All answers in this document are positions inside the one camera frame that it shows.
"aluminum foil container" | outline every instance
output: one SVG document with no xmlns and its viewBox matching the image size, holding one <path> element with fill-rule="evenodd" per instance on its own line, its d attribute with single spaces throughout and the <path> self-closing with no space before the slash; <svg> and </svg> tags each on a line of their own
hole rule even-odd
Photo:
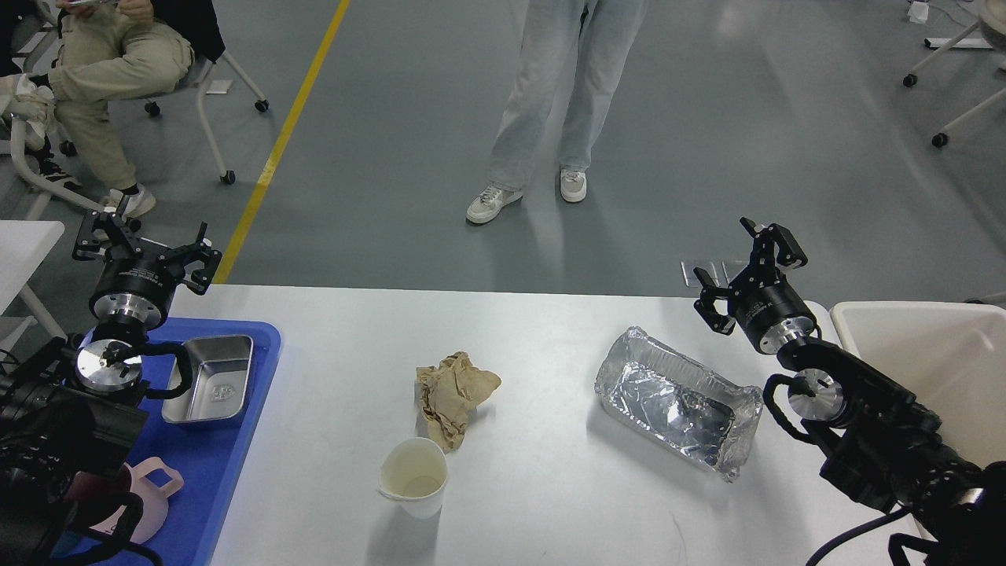
<svg viewBox="0 0 1006 566">
<path fill-rule="evenodd" d="M 619 337 L 594 390 L 616 420 L 733 482 L 762 414 L 762 389 L 739 387 L 642 329 Z"/>
</svg>

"beige pants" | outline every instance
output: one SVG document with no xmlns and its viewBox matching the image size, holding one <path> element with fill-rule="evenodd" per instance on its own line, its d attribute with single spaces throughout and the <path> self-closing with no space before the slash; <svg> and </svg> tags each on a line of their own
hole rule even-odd
<svg viewBox="0 0 1006 566">
<path fill-rule="evenodd" d="M 109 122 L 108 101 L 169 92 L 191 64 L 189 42 L 163 23 L 138 24 L 109 5 L 88 19 L 63 18 L 62 44 L 48 73 L 56 119 L 108 188 L 136 184 L 136 167 Z"/>
</svg>

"chair leg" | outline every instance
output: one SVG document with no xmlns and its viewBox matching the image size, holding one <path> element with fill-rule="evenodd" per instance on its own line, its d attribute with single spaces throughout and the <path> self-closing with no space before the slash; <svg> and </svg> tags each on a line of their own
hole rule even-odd
<svg viewBox="0 0 1006 566">
<path fill-rule="evenodd" d="M 957 35 L 957 37 L 954 37 L 953 39 L 951 39 L 950 41 L 948 41 L 947 43 L 945 43 L 942 47 L 940 47 L 936 51 L 933 51 L 932 53 L 930 53 L 930 55 L 928 57 L 926 57 L 925 59 L 918 61 L 918 64 L 916 64 L 915 66 L 913 66 L 910 69 L 908 69 L 908 73 L 904 76 L 904 79 L 901 80 L 901 83 L 904 84 L 905 86 L 913 86 L 915 84 L 915 82 L 918 81 L 918 71 L 919 70 L 921 70 L 923 68 L 925 68 L 931 62 L 933 62 L 933 59 L 935 59 L 938 56 L 944 54 L 948 49 L 950 49 L 954 45 L 957 45 L 958 43 L 960 43 L 962 39 L 964 39 L 965 37 L 971 35 L 972 32 L 974 32 L 976 29 L 978 29 L 978 21 L 975 21 L 975 23 L 971 24 L 970 27 L 966 28 L 964 31 L 962 31 L 961 33 L 959 33 Z"/>
<path fill-rule="evenodd" d="M 28 308 L 28 311 L 30 311 L 31 315 L 38 320 L 38 323 L 43 329 L 45 329 L 46 333 L 57 339 L 66 338 L 66 333 L 63 333 L 59 324 L 56 323 L 56 320 L 53 319 L 51 315 L 49 315 L 45 306 L 43 306 L 42 302 L 38 300 L 38 296 L 36 296 L 30 288 L 27 286 L 22 288 L 18 297 L 21 298 L 21 301 L 24 302 L 24 305 Z"/>
<path fill-rule="evenodd" d="M 209 149 L 213 152 L 213 159 L 216 161 L 216 170 L 220 173 L 220 180 L 227 184 L 233 184 L 235 180 L 234 172 L 227 169 L 227 166 L 223 163 L 223 155 L 220 154 L 220 146 L 216 144 L 216 137 L 213 136 L 213 130 L 210 129 L 209 120 L 206 118 L 206 89 L 209 88 L 209 75 L 211 73 L 212 68 L 209 68 L 203 76 L 203 79 L 199 82 L 199 93 L 195 98 L 195 109 L 199 114 L 199 122 L 202 124 L 202 131 L 206 134 L 206 141 L 209 142 Z"/>
<path fill-rule="evenodd" d="M 1006 99 L 1006 88 L 1003 88 L 1002 90 L 999 90 L 998 92 L 992 95 L 991 97 L 986 99 L 985 102 L 979 103 L 977 106 L 975 106 L 975 108 L 972 108 L 968 112 L 965 112 L 961 116 L 957 117 L 957 119 L 955 119 L 953 122 L 941 128 L 940 133 L 933 136 L 933 145 L 937 147 L 943 147 L 947 145 L 950 142 L 950 132 L 952 132 L 955 128 L 957 128 L 961 124 L 985 112 L 986 110 L 988 110 L 989 108 L 991 108 L 992 106 L 994 106 L 1003 99 Z"/>
<path fill-rule="evenodd" d="M 151 99 L 144 99 L 146 102 L 143 103 L 143 111 L 146 112 L 151 118 L 157 118 L 161 115 L 161 107 L 157 104 L 157 101 Z"/>
<path fill-rule="evenodd" d="M 14 162 L 14 170 L 17 171 L 17 174 L 24 179 L 25 182 L 31 184 L 32 186 L 41 189 L 45 193 L 62 198 L 70 204 L 75 204 L 89 210 L 104 210 L 105 208 L 98 202 L 85 198 L 62 185 L 58 185 L 52 181 L 42 178 L 41 176 L 35 174 L 30 167 L 28 167 L 28 162 L 24 158 L 24 132 L 26 127 L 27 125 L 24 121 L 18 119 L 12 122 L 10 129 L 10 157 L 11 161 Z M 29 217 L 28 219 L 37 219 L 37 216 L 41 215 L 41 209 L 44 208 L 47 203 L 48 198 L 44 200 L 42 198 L 35 199 L 35 202 L 28 214 L 29 216 L 35 214 L 37 215 L 34 218 Z"/>
<path fill-rule="evenodd" d="M 244 72 L 244 69 L 241 68 L 241 65 L 237 64 L 237 61 L 234 60 L 234 57 L 230 56 L 230 53 L 223 51 L 223 60 L 227 61 L 227 64 L 230 65 L 230 68 L 233 68 L 234 72 L 236 72 L 237 75 L 241 77 L 241 80 L 243 80 L 244 83 L 248 85 L 248 88 L 252 88 L 252 91 L 255 92 L 255 96 L 259 97 L 258 102 L 265 103 L 266 108 L 268 109 L 269 101 L 266 100 L 265 92 L 263 92 L 262 89 L 259 88 L 259 85 L 256 84 L 254 80 L 252 80 L 252 77 L 248 76 L 246 72 Z"/>
</svg>

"person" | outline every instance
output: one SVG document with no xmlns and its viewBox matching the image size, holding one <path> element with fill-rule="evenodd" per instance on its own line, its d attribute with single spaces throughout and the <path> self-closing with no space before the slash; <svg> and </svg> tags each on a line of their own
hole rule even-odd
<svg viewBox="0 0 1006 566">
<path fill-rule="evenodd" d="M 54 110 L 77 152 L 109 189 L 107 206 L 129 195 L 126 215 L 137 217 L 157 202 L 137 182 L 108 116 L 110 100 L 171 91 L 197 54 L 216 60 L 224 50 L 211 0 L 119 0 L 70 6 L 56 0 L 62 43 L 54 67 L 32 76 L 0 78 L 23 105 L 29 125 L 47 125 Z"/>
<path fill-rule="evenodd" d="M 0 45 L 4 45 L 3 55 L 0 55 L 0 76 L 21 72 L 21 67 L 11 56 L 10 47 L 14 41 L 14 29 L 24 17 L 34 14 L 36 10 L 37 7 L 32 0 L 4 0 L 0 3 Z M 80 190 L 82 188 L 80 182 L 52 160 L 55 155 L 51 150 L 52 145 L 44 134 L 41 138 L 35 135 L 31 143 L 25 147 L 25 154 L 35 158 L 38 162 L 38 174 L 45 180 L 63 188 Z"/>
<path fill-rule="evenodd" d="M 470 221 L 488 222 L 523 196 L 562 66 L 574 46 L 576 75 L 559 144 L 559 191 L 568 202 L 586 196 L 591 149 L 601 134 L 647 3 L 530 0 L 520 70 L 490 156 L 488 185 L 466 212 Z"/>
</svg>

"metal tray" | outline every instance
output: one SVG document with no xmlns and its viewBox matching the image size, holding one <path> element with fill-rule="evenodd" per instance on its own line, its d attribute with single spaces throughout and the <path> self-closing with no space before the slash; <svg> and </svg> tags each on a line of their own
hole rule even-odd
<svg viewBox="0 0 1006 566">
<path fill-rule="evenodd" d="M 662 447 L 737 478 L 762 414 L 762 390 L 739 387 L 633 327 L 612 346 L 595 392 L 616 420 Z"/>
<path fill-rule="evenodd" d="M 192 363 L 192 388 L 161 407 L 164 421 L 177 425 L 239 426 L 255 344 L 246 335 L 191 339 L 183 343 Z M 177 364 L 168 387 L 181 383 Z"/>
</svg>

